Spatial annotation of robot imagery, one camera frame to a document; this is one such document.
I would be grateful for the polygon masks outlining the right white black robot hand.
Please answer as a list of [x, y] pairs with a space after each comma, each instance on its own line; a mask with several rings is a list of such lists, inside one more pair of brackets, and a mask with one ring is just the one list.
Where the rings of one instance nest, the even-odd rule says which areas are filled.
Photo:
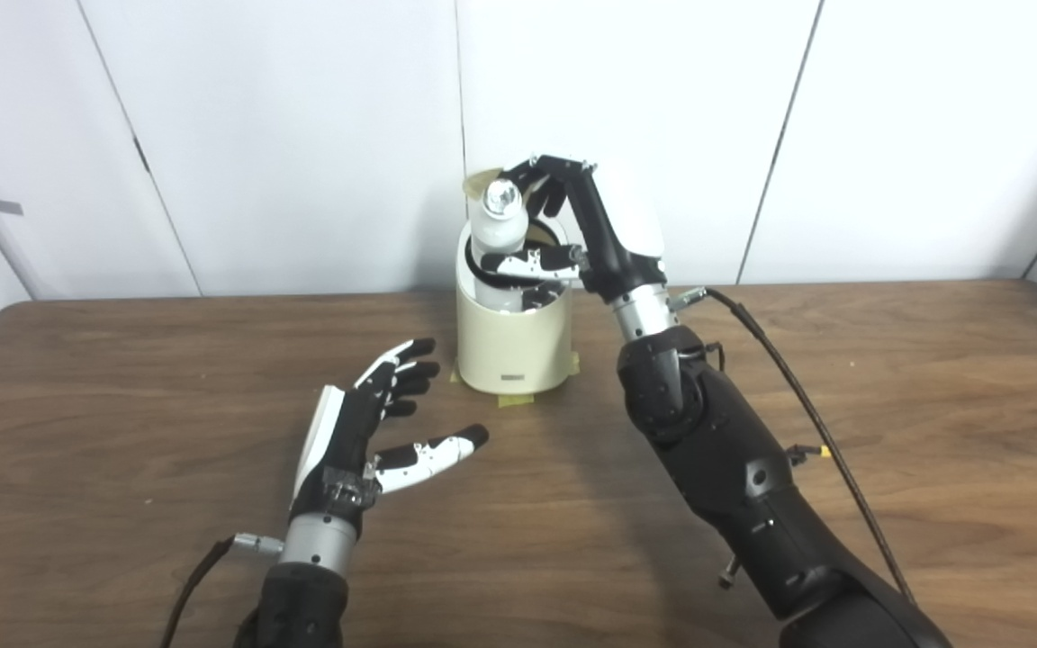
[[521, 210], [529, 218], [551, 219], [571, 209], [583, 242], [486, 253], [481, 265], [486, 274], [580, 280], [585, 291], [607, 304], [666, 284], [657, 213], [616, 164], [536, 154], [503, 169], [494, 182], [518, 189]]

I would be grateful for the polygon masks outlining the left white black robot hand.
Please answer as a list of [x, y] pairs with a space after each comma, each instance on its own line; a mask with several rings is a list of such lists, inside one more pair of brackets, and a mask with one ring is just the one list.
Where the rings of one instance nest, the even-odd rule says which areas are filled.
[[432, 337], [413, 337], [381, 353], [349, 386], [325, 386], [306, 435], [293, 480], [288, 520], [317, 516], [349, 524], [357, 532], [379, 497], [416, 487], [461, 463], [491, 440], [482, 424], [453, 434], [417, 440], [371, 452], [387, 419], [419, 408], [440, 372], [429, 354]]

